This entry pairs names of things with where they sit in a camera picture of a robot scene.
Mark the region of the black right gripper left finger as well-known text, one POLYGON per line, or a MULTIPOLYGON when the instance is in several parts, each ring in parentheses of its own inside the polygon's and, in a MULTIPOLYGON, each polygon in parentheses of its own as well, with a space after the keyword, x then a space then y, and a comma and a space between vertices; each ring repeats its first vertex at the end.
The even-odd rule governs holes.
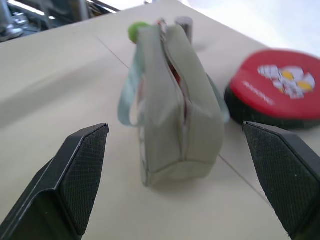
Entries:
POLYGON ((0 225, 2 240, 80 240, 101 182, 109 126, 69 135, 0 225))

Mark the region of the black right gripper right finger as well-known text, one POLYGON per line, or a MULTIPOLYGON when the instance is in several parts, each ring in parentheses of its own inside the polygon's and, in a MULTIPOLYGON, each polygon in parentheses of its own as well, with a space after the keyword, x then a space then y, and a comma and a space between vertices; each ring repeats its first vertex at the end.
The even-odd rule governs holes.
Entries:
POLYGON ((244 122, 259 183, 292 240, 320 238, 320 157, 296 134, 244 122))

